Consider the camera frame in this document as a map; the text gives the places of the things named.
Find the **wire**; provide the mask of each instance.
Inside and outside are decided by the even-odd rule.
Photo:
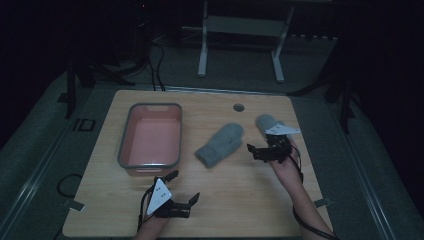
[[[62,179],[60,179],[60,181],[57,183],[57,185],[56,185],[56,191],[61,195],[61,196],[63,196],[63,197],[68,197],[68,198],[74,198],[75,197],[75,194],[67,194],[67,193],[64,193],[63,191],[62,191],[62,188],[61,188],[61,186],[62,186],[62,183],[66,180],[66,179],[68,179],[68,178],[70,178],[70,177],[78,177],[78,178],[80,178],[80,179],[82,179],[82,175],[81,174],[77,174],[77,173],[71,173],[71,174],[68,174],[68,175],[66,175],[65,177],[63,177]],[[56,234],[54,235],[54,237],[53,237],[53,240],[56,240],[58,237],[59,237],[59,235],[62,233],[62,230],[63,230],[63,225],[60,227],[60,229],[56,232]]]
[[[157,45],[157,44],[152,44],[152,46],[159,48],[161,50],[161,53],[162,53],[156,69],[153,67],[153,64],[152,64],[152,61],[150,60],[150,57],[147,58],[147,63],[149,64],[149,67],[150,67],[150,70],[151,70],[151,75],[152,75],[153,90],[156,91],[156,83],[155,83],[155,76],[156,76],[161,90],[165,92],[166,91],[165,85],[162,83],[162,80],[161,80],[160,75],[159,75],[159,68],[162,64],[162,60],[163,60],[163,57],[165,55],[165,52],[164,52],[163,48],[161,46]]]
[[[56,185],[56,190],[57,190],[57,192],[58,192],[61,196],[68,197],[68,198],[73,198],[73,197],[75,197],[75,194],[67,194],[67,193],[64,193],[64,192],[62,191],[62,188],[61,188],[62,183],[63,183],[66,179],[68,179],[68,178],[70,178],[70,177],[78,177],[78,178],[82,179],[82,176],[81,176],[80,174],[77,174],[77,173],[68,174],[68,175],[66,175],[65,177],[63,177],[63,178],[62,178],[62,179],[61,179],[61,180],[57,183],[57,185]]]

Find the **gray oven mitt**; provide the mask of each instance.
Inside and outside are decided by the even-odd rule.
[[[228,123],[194,154],[206,168],[212,168],[241,146],[242,135],[242,126],[237,123]]]
[[[286,125],[281,120],[279,121],[275,120],[274,117],[269,114],[262,114],[256,118],[256,126],[259,128],[264,138],[266,138],[265,131],[274,127],[275,125],[277,125],[277,123],[281,125]],[[292,136],[290,134],[287,134],[287,137],[289,139],[292,139]]]

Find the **white metal frame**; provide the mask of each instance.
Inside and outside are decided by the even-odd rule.
[[[279,42],[277,47],[271,51],[271,58],[274,65],[276,81],[280,83],[284,82],[280,54],[293,17],[294,7],[288,10],[285,21],[274,21],[208,15],[208,1],[204,0],[203,4],[202,49],[200,51],[199,69],[197,72],[199,77],[206,76],[208,32],[223,32],[278,37]]]

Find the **wooden table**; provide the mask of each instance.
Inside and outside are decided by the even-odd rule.
[[[131,177],[119,166],[117,155],[130,107],[135,103],[182,106],[180,174],[168,184],[176,202],[187,202],[200,192],[189,219],[172,219],[161,237],[282,237],[299,235],[292,203],[271,167],[253,160],[246,144],[266,147],[255,125],[263,113],[298,128],[291,101],[284,96],[118,91],[88,162],[75,201],[83,211],[69,212],[63,233],[69,237],[128,237],[137,229],[140,200],[153,177]],[[234,104],[243,104],[237,112]],[[212,169],[194,152],[223,125],[244,128],[243,145]],[[304,185],[312,200],[322,198],[302,134],[293,135],[302,154]],[[331,227],[325,207],[319,208]]]

